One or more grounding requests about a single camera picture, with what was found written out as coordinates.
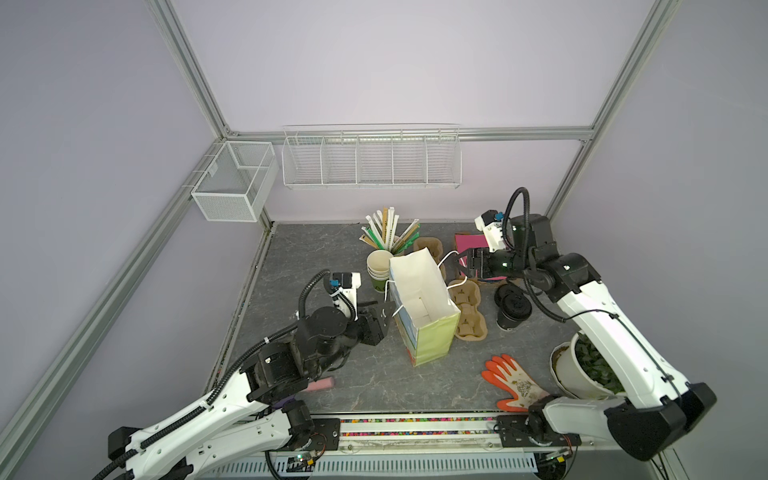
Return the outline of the green white paper bag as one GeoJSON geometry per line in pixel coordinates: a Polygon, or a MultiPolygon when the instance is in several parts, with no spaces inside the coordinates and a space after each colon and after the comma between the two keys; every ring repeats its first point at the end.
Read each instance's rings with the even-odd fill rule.
{"type": "Polygon", "coordinates": [[[394,318],[411,364],[418,367],[446,356],[460,310],[427,249],[389,261],[387,294],[395,301],[394,318]]]}

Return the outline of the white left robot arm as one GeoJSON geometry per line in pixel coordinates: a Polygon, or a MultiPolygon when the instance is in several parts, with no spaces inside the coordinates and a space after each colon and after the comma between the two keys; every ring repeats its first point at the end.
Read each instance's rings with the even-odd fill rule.
{"type": "Polygon", "coordinates": [[[253,453],[310,444],[315,422],[296,394],[343,367],[355,347],[378,345],[399,311],[393,301],[357,303],[358,277],[316,273],[295,321],[249,347],[209,392],[149,427],[114,430],[96,478],[196,479],[253,453]]]}

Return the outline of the paper cups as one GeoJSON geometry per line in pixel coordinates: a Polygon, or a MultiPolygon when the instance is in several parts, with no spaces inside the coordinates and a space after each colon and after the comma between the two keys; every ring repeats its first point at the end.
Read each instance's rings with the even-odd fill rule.
{"type": "Polygon", "coordinates": [[[387,250],[375,250],[366,259],[367,271],[373,288],[377,292],[383,293],[385,291],[386,284],[390,279],[390,260],[392,258],[392,253],[387,250]]]}

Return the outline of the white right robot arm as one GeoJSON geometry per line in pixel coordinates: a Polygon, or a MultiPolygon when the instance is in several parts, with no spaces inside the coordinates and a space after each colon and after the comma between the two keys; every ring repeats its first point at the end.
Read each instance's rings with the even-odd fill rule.
{"type": "Polygon", "coordinates": [[[549,219],[530,211],[529,192],[517,188],[504,211],[488,210],[475,220],[484,248],[462,252],[468,277],[522,281],[535,305],[541,291],[559,308],[542,312],[574,322],[617,375],[624,394],[606,400],[547,397],[534,404],[529,422],[558,434],[610,439],[624,452],[648,461],[690,433],[714,407],[715,392],[692,383],[667,362],[612,298],[599,273],[578,253],[562,254],[549,219]],[[510,207],[523,202],[513,216],[510,207]]]}

